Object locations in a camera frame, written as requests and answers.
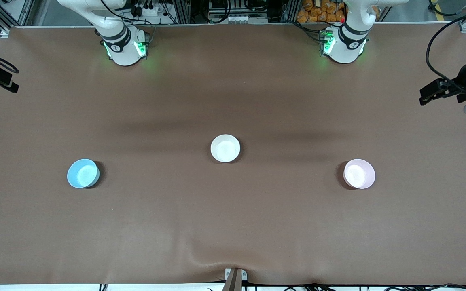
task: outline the brown table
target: brown table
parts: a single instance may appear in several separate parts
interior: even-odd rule
[[[335,64],[292,26],[160,28],[149,58],[106,59],[92,29],[12,29],[0,56],[0,283],[466,284],[466,116],[418,104],[441,27],[376,25]],[[433,64],[455,76],[466,34]],[[223,133],[241,159],[208,153]],[[95,188],[72,162],[100,162]],[[343,163],[377,181],[349,190]]]

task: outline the white cup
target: white cup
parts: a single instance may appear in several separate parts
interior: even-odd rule
[[[357,189],[366,189],[375,182],[375,170],[369,162],[361,159],[351,160],[344,167],[344,181]]]
[[[232,135],[220,135],[211,142],[210,149],[215,160],[232,162],[240,154],[240,142]]]

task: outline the table surface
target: table surface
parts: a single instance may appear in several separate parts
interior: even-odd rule
[[[163,283],[241,267],[265,284],[466,284],[466,116],[426,107],[442,24],[376,25],[335,64],[286,25],[159,28],[149,58],[106,59],[92,29],[12,29],[0,57],[0,283]],[[432,62],[466,63],[451,27]],[[240,160],[218,164],[232,134]],[[72,188],[72,162],[102,179]],[[343,164],[371,162],[367,190]]]

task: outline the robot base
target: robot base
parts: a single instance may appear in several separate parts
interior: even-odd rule
[[[366,41],[361,45],[357,45],[356,49],[349,49],[346,44],[344,44],[339,37],[339,27],[331,26],[326,29],[327,32],[332,32],[332,36],[329,41],[322,45],[323,54],[329,56],[333,61],[340,64],[349,64],[352,63],[361,55]]]
[[[121,52],[115,52],[107,48],[107,55],[120,66],[131,66],[140,59],[146,59],[148,51],[148,41],[150,36],[145,31],[132,26],[127,26],[131,30],[131,40],[124,45]]]

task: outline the brown tablecloth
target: brown tablecloth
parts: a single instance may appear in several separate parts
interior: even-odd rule
[[[292,26],[159,28],[119,67],[92,29],[12,29],[0,57],[0,283],[466,284],[466,116],[420,107],[441,24],[376,25],[349,65]],[[466,63],[451,27],[432,62]],[[217,164],[232,134],[241,159]],[[72,162],[100,163],[78,190]],[[377,180],[348,190],[343,163]]]

